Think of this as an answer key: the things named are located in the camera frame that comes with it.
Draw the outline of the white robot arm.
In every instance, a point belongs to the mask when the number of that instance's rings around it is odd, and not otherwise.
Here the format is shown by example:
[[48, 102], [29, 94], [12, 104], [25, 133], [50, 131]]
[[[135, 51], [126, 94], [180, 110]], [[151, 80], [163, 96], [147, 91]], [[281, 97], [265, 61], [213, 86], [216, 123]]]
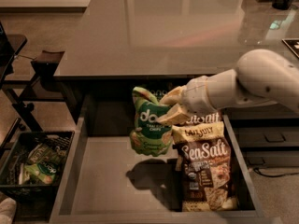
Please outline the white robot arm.
[[241, 56], [234, 68], [193, 78], [167, 93], [160, 103], [170, 107], [157, 118], [165, 126], [231, 107], [281, 104], [298, 112], [299, 70], [272, 50], [255, 49]]

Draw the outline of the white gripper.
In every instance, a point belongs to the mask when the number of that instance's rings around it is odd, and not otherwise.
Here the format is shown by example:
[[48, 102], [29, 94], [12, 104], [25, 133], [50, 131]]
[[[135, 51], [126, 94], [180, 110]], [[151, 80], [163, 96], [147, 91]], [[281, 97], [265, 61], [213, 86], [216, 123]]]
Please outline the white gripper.
[[184, 123], [193, 114], [205, 116], [215, 112], [207, 95], [206, 76], [191, 79], [186, 86], [175, 87], [163, 96], [159, 104], [168, 108], [165, 114], [156, 119], [164, 126]]

